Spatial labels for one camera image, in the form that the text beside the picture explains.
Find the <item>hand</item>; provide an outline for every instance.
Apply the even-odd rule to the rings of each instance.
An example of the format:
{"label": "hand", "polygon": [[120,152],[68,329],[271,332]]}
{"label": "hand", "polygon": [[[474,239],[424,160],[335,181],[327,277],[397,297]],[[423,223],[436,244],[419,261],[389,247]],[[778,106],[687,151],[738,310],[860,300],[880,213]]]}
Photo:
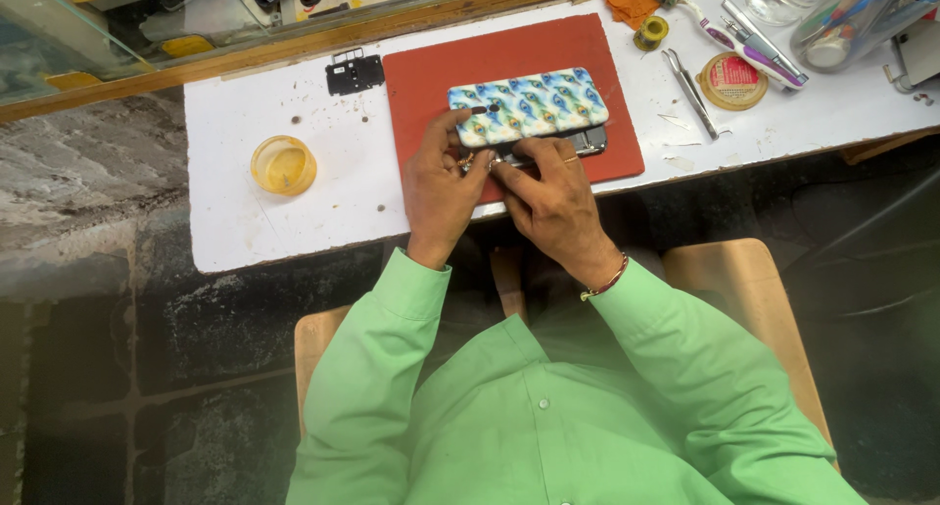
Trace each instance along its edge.
{"label": "hand", "polygon": [[401,186],[412,230],[408,257],[431,270],[444,267],[464,234],[495,154],[491,149],[477,152],[470,171],[461,177],[457,161],[444,151],[460,143],[454,127],[469,117],[470,109],[463,109],[432,119],[417,153],[404,165]]}
{"label": "hand", "polygon": [[525,138],[514,147],[539,165],[541,180],[505,162],[493,166],[503,182],[516,228],[572,277],[592,290],[620,270],[623,255],[601,227],[594,194],[574,145],[558,138]]}

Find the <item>workbench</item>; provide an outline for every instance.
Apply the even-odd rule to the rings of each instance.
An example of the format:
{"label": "workbench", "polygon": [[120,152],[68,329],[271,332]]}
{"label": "workbench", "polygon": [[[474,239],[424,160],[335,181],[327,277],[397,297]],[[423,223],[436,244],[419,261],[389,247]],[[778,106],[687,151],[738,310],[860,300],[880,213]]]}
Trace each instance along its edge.
{"label": "workbench", "polygon": [[[720,6],[722,0],[694,1],[712,22],[727,15]],[[744,0],[734,1],[744,7]],[[595,194],[893,135],[912,136],[911,132],[940,125],[940,103],[928,107],[914,102],[887,82],[882,66],[897,70],[898,61],[885,44],[839,74],[807,71],[809,81],[800,92],[784,93],[771,81],[764,99],[744,112],[725,111],[706,101],[721,132],[712,143],[660,52],[637,49],[633,30],[612,20],[604,0],[566,1],[389,38],[363,49],[366,55],[386,55],[595,13],[602,19],[646,163],[643,174],[594,184]],[[660,9],[657,15],[669,23],[661,49],[675,49],[692,75],[723,51],[699,29],[685,6]],[[760,25],[788,55],[793,27]],[[473,55],[468,52],[453,58],[472,59]],[[361,94],[330,96],[324,74],[329,64],[330,57],[315,58],[185,85],[193,256],[199,270],[232,270],[408,232],[387,91],[383,85]],[[933,88],[922,91],[940,98],[940,88]],[[298,123],[292,122],[295,116]],[[249,173],[255,147],[278,134],[300,139],[316,157],[317,179],[300,196],[267,193]],[[505,211],[502,203],[487,204],[477,206],[473,216],[480,219]]]}

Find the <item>smartphone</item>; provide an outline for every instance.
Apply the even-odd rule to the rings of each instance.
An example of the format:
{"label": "smartphone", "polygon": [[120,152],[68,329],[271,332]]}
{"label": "smartphone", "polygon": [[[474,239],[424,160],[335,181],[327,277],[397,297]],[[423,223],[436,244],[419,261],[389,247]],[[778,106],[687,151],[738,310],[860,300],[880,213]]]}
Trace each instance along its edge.
{"label": "smartphone", "polygon": [[461,143],[471,148],[603,125],[610,115],[585,68],[454,86],[447,103],[486,107],[457,126]]}
{"label": "smartphone", "polygon": [[[578,158],[601,154],[607,148],[607,132],[604,130],[604,125],[566,130],[564,132],[558,132],[554,134],[554,136],[570,140],[571,144],[574,145],[574,153]],[[519,169],[535,167],[535,160],[527,156],[516,156],[515,153],[512,152],[513,145],[515,145],[515,142],[493,145],[493,149],[496,151],[496,157]],[[462,160],[461,167],[464,169],[464,172],[469,171],[470,166],[473,165],[472,151],[462,146],[459,148],[458,152]]]}

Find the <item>phone back cover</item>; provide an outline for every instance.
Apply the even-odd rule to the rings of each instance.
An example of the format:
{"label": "phone back cover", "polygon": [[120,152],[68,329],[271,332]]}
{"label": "phone back cover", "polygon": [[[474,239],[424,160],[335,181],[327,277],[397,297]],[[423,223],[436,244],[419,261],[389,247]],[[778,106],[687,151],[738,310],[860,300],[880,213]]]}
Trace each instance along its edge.
{"label": "phone back cover", "polygon": [[609,114],[597,91],[588,71],[574,67],[455,86],[447,91],[447,103],[453,109],[489,109],[457,126],[461,143],[480,147],[600,125]]}

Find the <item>bracelet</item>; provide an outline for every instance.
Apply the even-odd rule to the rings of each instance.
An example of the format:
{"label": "bracelet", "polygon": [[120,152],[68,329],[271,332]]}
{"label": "bracelet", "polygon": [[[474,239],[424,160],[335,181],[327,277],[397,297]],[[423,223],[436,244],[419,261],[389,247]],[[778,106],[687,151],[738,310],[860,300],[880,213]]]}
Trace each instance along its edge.
{"label": "bracelet", "polygon": [[599,289],[588,290],[587,292],[581,292],[581,301],[587,301],[590,296],[596,296],[597,294],[606,292],[611,287],[617,284],[617,281],[620,279],[620,275],[623,275],[623,271],[627,269],[627,261],[630,260],[630,258],[627,257],[627,254],[622,254],[622,255],[623,255],[623,263],[620,264],[620,269],[617,270],[617,273],[614,274],[614,276],[610,279],[610,281],[607,281],[607,284],[600,287]]}

